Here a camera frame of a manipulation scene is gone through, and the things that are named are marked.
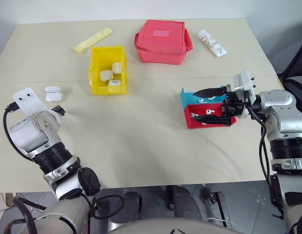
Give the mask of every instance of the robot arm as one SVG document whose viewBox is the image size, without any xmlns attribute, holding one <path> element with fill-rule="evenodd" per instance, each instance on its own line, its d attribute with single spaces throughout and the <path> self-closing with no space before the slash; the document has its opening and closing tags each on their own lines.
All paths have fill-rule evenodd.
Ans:
<svg viewBox="0 0 302 234">
<path fill-rule="evenodd" d="M 250 78 L 247 71 L 234 76 L 235 91 L 231 92 L 228 89 L 230 85 L 222 91 L 222 94 L 226 93 L 222 117 L 214 116 L 215 122 L 206 122 L 210 116 L 198 116 L 193 119 L 217 123 L 218 118 L 230 119 L 232 116 L 245 118 L 249 114 L 249 109 L 252 118 L 259 117 L 263 120 L 273 158 L 272 170 L 277 172 L 266 178 L 270 188 L 270 199 L 282 213 L 281 218 L 291 233 L 302 217 L 302 113 L 296 108 L 295 97 L 287 91 L 272 90 L 255 95 L 252 80 L 254 79 Z M 194 95 L 208 98 L 211 93 L 217 92 L 220 93 L 219 89 L 213 92 L 207 89 Z"/>
<path fill-rule="evenodd" d="M 13 97 L 16 104 L 9 105 L 6 112 L 20 108 L 28 117 L 9 130 L 5 128 L 7 137 L 23 157 L 39 165 L 43 178 L 59 200 L 35 220 L 36 230 L 32 227 L 25 232 L 81 233 L 90 210 L 94 209 L 95 203 L 90 201 L 100 190 L 99 180 L 92 169 L 81 167 L 79 158 L 61 142 L 57 134 L 60 128 L 58 113 L 64 115 L 61 107 L 49 110 L 30 88 Z"/>
<path fill-rule="evenodd" d="M 256 95 L 251 80 L 249 73 L 244 71 L 234 77 L 234 92 L 227 85 L 195 93 L 202 98 L 226 93 L 226 99 L 222 105 L 222 117 L 209 115 L 193 119 L 230 126 L 231 117 L 245 118 L 251 113 L 264 121 L 273 156 L 272 169 L 277 172 L 267 180 L 271 202 L 282 212 L 291 233 L 296 224 L 302 229 L 302 114 L 296 109 L 296 100 L 290 93 L 274 90 Z M 20 108 L 28 117 L 12 126 L 6 134 L 23 157 L 40 166 L 59 202 L 45 209 L 35 220 L 38 232 L 29 230 L 29 233 L 81 233 L 86 218 L 96 207 L 90 201 L 99 192 L 100 183 L 90 168 L 82 168 L 79 158 L 65 149 L 57 135 L 60 127 L 58 114 L 35 97 L 30 88 L 14 95 L 16 103 L 9 111 Z M 217 226 L 200 225 L 204 230 L 225 233 Z"/>
</svg>

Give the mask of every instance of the white object in bin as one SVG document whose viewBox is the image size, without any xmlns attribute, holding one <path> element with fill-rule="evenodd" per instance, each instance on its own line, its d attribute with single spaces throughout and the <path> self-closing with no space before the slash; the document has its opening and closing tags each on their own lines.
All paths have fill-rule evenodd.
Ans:
<svg viewBox="0 0 302 234">
<path fill-rule="evenodd" d="M 122 73 L 122 63 L 120 63 L 120 62 L 114 62 L 112 64 L 112 72 L 114 74 L 121 74 Z"/>
<path fill-rule="evenodd" d="M 62 93 L 46 93 L 47 102 L 59 102 L 62 99 Z"/>
<path fill-rule="evenodd" d="M 207 110 L 206 110 L 206 114 L 207 114 L 207 115 L 211 115 L 211 113 L 214 113 L 214 112 L 215 112 L 214 110 L 210 110 L 210 109 L 207 109 Z"/>
<path fill-rule="evenodd" d="M 204 45 L 207 46 L 208 49 L 210 49 L 214 55 L 217 57 L 221 57 L 226 55 L 228 52 L 216 41 L 214 38 L 211 37 L 211 35 L 205 31 L 201 30 L 198 33 L 199 39 L 204 43 Z"/>
<path fill-rule="evenodd" d="M 195 117 L 195 116 L 199 116 L 198 114 L 195 114 L 195 113 L 190 113 L 190 115 L 191 115 L 191 117 L 193 118 L 193 117 Z"/>
<path fill-rule="evenodd" d="M 116 79 L 110 80 L 108 83 L 108 86 L 121 86 L 121 85 L 122 85 L 122 81 Z"/>
<path fill-rule="evenodd" d="M 46 86 L 44 90 L 46 93 L 58 93 L 61 91 L 58 86 Z"/>
<path fill-rule="evenodd" d="M 204 98 L 201 98 L 199 99 L 199 103 L 202 104 L 202 103 L 207 103 L 207 101 L 204 101 Z"/>
<path fill-rule="evenodd" d="M 101 81 L 109 81 L 113 79 L 113 72 L 111 70 L 101 71 L 99 73 L 99 78 Z"/>
</svg>

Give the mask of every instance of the pink pouch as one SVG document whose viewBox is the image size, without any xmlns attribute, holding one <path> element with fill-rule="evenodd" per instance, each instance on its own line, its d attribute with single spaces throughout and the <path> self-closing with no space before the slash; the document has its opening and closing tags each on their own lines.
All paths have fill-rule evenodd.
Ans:
<svg viewBox="0 0 302 234">
<path fill-rule="evenodd" d="M 135 47 L 142 62 L 180 64 L 192 43 L 184 22 L 147 20 L 135 36 Z"/>
</svg>

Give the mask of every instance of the black connector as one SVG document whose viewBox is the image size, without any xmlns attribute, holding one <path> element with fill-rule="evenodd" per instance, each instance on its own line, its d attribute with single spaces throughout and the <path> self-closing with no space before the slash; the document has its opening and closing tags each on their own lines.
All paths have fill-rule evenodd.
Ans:
<svg viewBox="0 0 302 234">
<path fill-rule="evenodd" d="M 20 107 L 18 106 L 18 104 L 14 101 L 12 103 L 10 103 L 5 110 L 7 110 L 8 112 L 14 112 L 16 110 L 18 110 Z"/>
<path fill-rule="evenodd" d="M 55 106 L 53 109 L 52 109 L 52 111 L 55 111 L 55 112 L 57 112 L 57 113 L 59 113 L 59 114 L 61 114 L 62 116 L 64 116 L 64 113 L 65 113 L 65 110 L 61 107 L 61 106 Z"/>
<path fill-rule="evenodd" d="M 252 103 L 250 102 L 250 96 L 248 91 L 244 91 L 244 105 L 248 109 L 249 107 L 252 107 Z"/>
</svg>

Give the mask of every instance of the small container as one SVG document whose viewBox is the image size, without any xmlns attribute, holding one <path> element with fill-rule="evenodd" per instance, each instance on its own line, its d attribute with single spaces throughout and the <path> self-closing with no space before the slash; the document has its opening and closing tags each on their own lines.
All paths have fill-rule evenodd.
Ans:
<svg viewBox="0 0 302 234">
<path fill-rule="evenodd" d="M 121 74 L 114 74 L 115 80 L 121 81 L 120 86 L 108 86 L 108 81 L 101 81 L 101 71 L 111 70 L 112 64 L 121 62 Z M 125 94 L 127 92 L 126 53 L 123 46 L 93 47 L 89 67 L 89 83 L 94 95 Z"/>
<path fill-rule="evenodd" d="M 108 83 L 108 86 L 121 86 L 122 85 L 122 82 L 120 80 L 110 80 L 109 83 Z"/>
<path fill-rule="evenodd" d="M 59 86 L 46 86 L 44 90 L 46 93 L 58 93 L 61 91 Z"/>
<path fill-rule="evenodd" d="M 184 109 L 187 127 L 190 129 L 193 128 L 216 128 L 216 127 L 225 127 L 223 124 L 202 124 L 202 122 L 192 119 L 191 113 L 198 114 L 200 116 L 206 115 L 206 110 L 214 110 L 213 115 L 221 116 L 221 106 L 222 103 L 207 103 L 207 104 L 195 104 L 187 105 Z M 237 120 L 235 117 L 231 117 L 231 124 L 234 124 Z"/>
<path fill-rule="evenodd" d="M 113 79 L 113 72 L 111 70 L 101 71 L 99 73 L 99 79 L 103 82 Z"/>
<path fill-rule="evenodd" d="M 221 115 L 221 106 L 223 101 L 226 99 L 226 94 L 215 98 L 203 98 L 204 103 L 200 103 L 201 97 L 193 96 L 194 93 L 185 93 L 184 88 L 180 92 L 180 98 L 184 109 L 187 127 L 193 128 L 214 128 L 214 127 L 225 127 L 223 124 L 205 124 L 192 119 L 192 116 L 205 116 L 207 110 L 214 110 L 213 115 Z M 231 124 L 236 122 L 235 117 L 231 117 Z"/>
<path fill-rule="evenodd" d="M 62 99 L 62 93 L 46 93 L 47 102 L 60 102 Z"/>
<path fill-rule="evenodd" d="M 115 62 L 112 64 L 112 72 L 114 74 L 121 74 L 122 73 L 122 63 Z"/>
<path fill-rule="evenodd" d="M 193 48 L 185 23 L 171 20 L 147 20 L 134 44 L 142 62 L 168 64 L 180 64 Z"/>
</svg>

